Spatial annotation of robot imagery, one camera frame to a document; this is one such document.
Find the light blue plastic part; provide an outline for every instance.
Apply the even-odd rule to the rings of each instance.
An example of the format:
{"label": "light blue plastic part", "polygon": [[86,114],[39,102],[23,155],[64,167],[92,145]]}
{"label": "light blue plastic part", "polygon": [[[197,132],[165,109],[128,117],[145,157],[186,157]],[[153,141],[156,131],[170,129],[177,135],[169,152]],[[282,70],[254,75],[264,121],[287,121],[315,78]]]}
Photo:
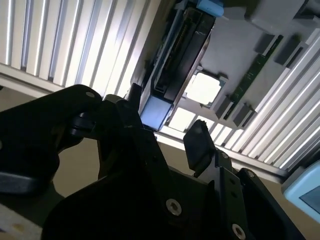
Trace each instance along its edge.
{"label": "light blue plastic part", "polygon": [[216,18],[222,17],[225,12],[224,4],[218,0],[199,0],[196,8]]}
{"label": "light blue plastic part", "polygon": [[313,204],[316,203],[320,209],[320,161],[308,167],[290,186],[284,191],[283,195],[291,203],[304,211],[318,223],[320,223],[320,213],[304,202],[301,197],[313,191]]}

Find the bright light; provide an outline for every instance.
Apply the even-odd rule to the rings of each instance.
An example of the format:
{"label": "bright light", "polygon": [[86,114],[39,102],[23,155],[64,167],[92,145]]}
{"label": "bright light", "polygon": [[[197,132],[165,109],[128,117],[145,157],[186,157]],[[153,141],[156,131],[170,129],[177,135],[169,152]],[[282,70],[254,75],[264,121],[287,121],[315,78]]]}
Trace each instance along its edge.
{"label": "bright light", "polygon": [[196,119],[204,121],[206,123],[206,126],[208,127],[208,129],[210,129],[212,127],[212,125],[215,123],[214,121],[211,121],[208,118],[205,118],[203,116],[198,116]]}
{"label": "bright light", "polygon": [[184,136],[186,135],[184,132],[175,130],[175,129],[168,127],[168,126],[163,126],[161,128],[160,132],[164,133],[164,134],[168,134],[169,136],[172,136],[172,137],[175,137],[178,139],[183,139]]}
{"label": "bright light", "polygon": [[224,126],[220,123],[218,123],[215,128],[213,129],[212,133],[211,133],[211,138],[212,141],[215,141],[216,138],[218,137],[219,133],[221,132],[221,130],[224,128]]}
{"label": "bright light", "polygon": [[214,101],[220,89],[219,80],[199,72],[191,78],[185,92],[188,99],[207,105]]}
{"label": "bright light", "polygon": [[163,144],[169,145],[171,147],[185,151],[185,145],[182,142],[178,142],[176,140],[170,139],[168,137],[165,137],[165,136],[162,136],[162,135],[159,135],[156,133],[154,135],[156,136],[156,140],[159,143],[163,143]]}
{"label": "bright light", "polygon": [[178,108],[169,123],[169,127],[183,132],[194,119],[196,115],[193,112]]}

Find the white panel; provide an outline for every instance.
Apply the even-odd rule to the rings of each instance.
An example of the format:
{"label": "white panel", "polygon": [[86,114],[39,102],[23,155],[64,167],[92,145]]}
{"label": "white panel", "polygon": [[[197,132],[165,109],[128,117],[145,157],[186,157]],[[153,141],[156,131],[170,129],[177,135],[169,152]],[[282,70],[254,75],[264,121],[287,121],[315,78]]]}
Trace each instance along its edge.
{"label": "white panel", "polygon": [[146,15],[143,19],[143,23],[141,25],[141,29],[139,32],[139,35],[136,39],[130,60],[128,61],[125,69],[125,73],[122,78],[122,82],[119,88],[119,91],[116,93],[117,95],[124,96],[129,88],[130,88],[130,80],[133,76],[133,73],[135,71],[136,65],[138,63],[139,57],[141,55],[142,49],[146,43],[148,33],[150,31],[150,28],[152,26],[152,23],[154,21],[154,18],[157,13],[157,9],[160,4],[160,0],[150,0],[148,4],[148,8],[146,11]]}
{"label": "white panel", "polygon": [[212,103],[221,89],[219,80],[202,72],[191,80],[186,89],[186,97],[203,105]]}
{"label": "white panel", "polygon": [[213,129],[211,135],[211,138],[213,141],[216,140],[217,136],[219,135],[219,133],[221,132],[221,130],[224,128],[224,126],[220,123],[218,123],[215,128]]}
{"label": "white panel", "polygon": [[64,85],[68,66],[69,58],[73,49],[72,42],[76,35],[77,20],[79,18],[81,9],[80,0],[67,1],[67,9],[65,14],[64,27],[61,37],[60,49],[56,61],[56,69],[54,72],[53,82],[58,85]]}
{"label": "white panel", "polygon": [[47,80],[51,65],[55,35],[58,28],[59,7],[62,0],[50,0],[47,12],[47,24],[44,31],[43,51],[40,61],[39,77]]}
{"label": "white panel", "polygon": [[169,127],[183,132],[191,124],[195,116],[190,111],[178,108],[169,123]]}
{"label": "white panel", "polygon": [[235,131],[235,133],[232,135],[232,137],[229,139],[229,141],[225,144],[224,147],[226,149],[231,149],[243,132],[244,131],[242,129]]}
{"label": "white panel", "polygon": [[11,66],[20,69],[23,54],[23,41],[25,30],[27,0],[14,1],[14,21],[12,39],[12,59]]}
{"label": "white panel", "polygon": [[108,31],[108,24],[111,21],[113,0],[103,1],[97,23],[94,30],[94,36],[86,60],[81,84],[90,86],[96,64],[98,64],[98,56],[102,47],[103,39]]}
{"label": "white panel", "polygon": [[44,31],[47,20],[49,0],[38,0],[33,4],[32,25],[26,72],[34,76],[39,74],[39,63],[42,55]]}
{"label": "white panel", "polygon": [[90,18],[94,8],[94,0],[83,1],[82,10],[80,13],[79,25],[76,31],[71,61],[65,82],[66,87],[70,87],[76,83],[76,78],[79,71],[81,57],[85,46],[87,32],[89,28]]}
{"label": "white panel", "polygon": [[285,126],[276,139],[259,157],[265,163],[272,163],[277,159],[283,150],[292,144],[296,137],[305,129],[310,122],[315,119],[320,112],[320,90],[317,91],[313,98],[306,103],[303,109],[299,111],[292,121]]}
{"label": "white panel", "polygon": [[211,127],[214,125],[214,121],[211,121],[211,120],[209,120],[208,118],[205,118],[205,117],[203,117],[203,116],[198,116],[197,118],[196,118],[196,120],[201,120],[201,121],[204,121],[205,123],[206,123],[206,126],[207,126],[207,128],[210,130],[211,129]]}
{"label": "white panel", "polygon": [[0,63],[11,63],[11,47],[13,33],[13,0],[1,0],[0,2]]}
{"label": "white panel", "polygon": [[127,0],[117,1],[92,88],[104,95],[118,54],[116,40]]}
{"label": "white panel", "polygon": [[308,127],[305,132],[290,146],[290,148],[274,163],[275,167],[286,169],[291,161],[294,160],[294,156],[309,143],[314,136],[319,136],[320,133],[320,118]]}
{"label": "white panel", "polygon": [[121,41],[121,43],[119,42],[120,49],[119,49],[119,52],[117,53],[112,74],[104,95],[114,94],[116,92],[116,88],[120,81],[121,74],[124,70],[127,57],[129,56],[131,46],[133,44],[133,41],[135,40],[134,37],[137,31],[138,23],[140,21],[140,18],[143,16],[142,13],[143,13],[145,4],[146,4],[146,0],[135,1],[134,8],[133,8],[129,23],[127,25],[125,35],[123,39],[118,39],[118,41]]}
{"label": "white panel", "polygon": [[225,142],[231,131],[232,128],[225,126],[219,136],[215,139],[214,143],[221,146]]}
{"label": "white panel", "polygon": [[167,135],[170,135],[172,137],[178,138],[178,139],[183,139],[184,136],[186,135],[184,132],[175,130],[175,129],[168,127],[168,126],[163,126],[162,129],[160,130],[160,132],[167,134]]}

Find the black plastic part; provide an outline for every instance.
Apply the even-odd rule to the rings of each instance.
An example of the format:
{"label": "black plastic part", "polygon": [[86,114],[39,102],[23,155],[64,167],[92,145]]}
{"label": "black plastic part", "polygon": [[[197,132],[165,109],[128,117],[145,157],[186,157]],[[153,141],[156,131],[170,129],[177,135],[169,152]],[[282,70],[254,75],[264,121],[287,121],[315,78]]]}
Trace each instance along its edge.
{"label": "black plastic part", "polygon": [[142,87],[136,83],[133,83],[130,87],[128,96],[126,98],[127,101],[131,104],[131,106],[137,111],[139,110],[140,106],[141,93]]}
{"label": "black plastic part", "polygon": [[163,67],[153,94],[173,102],[196,61],[216,18],[194,7],[184,12],[184,21]]}
{"label": "black plastic part", "polygon": [[[250,170],[242,168],[236,175],[244,186],[242,192],[248,226],[256,239],[304,240],[303,235],[261,180],[256,175],[251,177],[248,171]],[[263,222],[258,221],[257,218],[262,216]]]}
{"label": "black plastic part", "polygon": [[[60,201],[44,222],[43,240],[150,239],[155,233],[157,239],[239,239],[233,224],[246,240],[304,239],[256,175],[234,171],[204,122],[196,121],[184,137],[196,179],[167,166],[128,101],[108,95],[101,102],[85,86],[50,96],[0,113],[0,190],[38,194],[2,197],[1,203],[41,226]],[[83,137],[98,141],[99,180],[63,200],[52,188],[39,195],[58,167],[58,152]],[[168,210],[168,199],[179,203],[180,214]]]}
{"label": "black plastic part", "polygon": [[59,166],[66,120],[100,102],[100,95],[91,88],[75,85],[1,112],[0,193],[44,191]]}
{"label": "black plastic part", "polygon": [[216,152],[206,123],[195,121],[183,137],[183,142],[189,168],[199,175],[209,166]]}

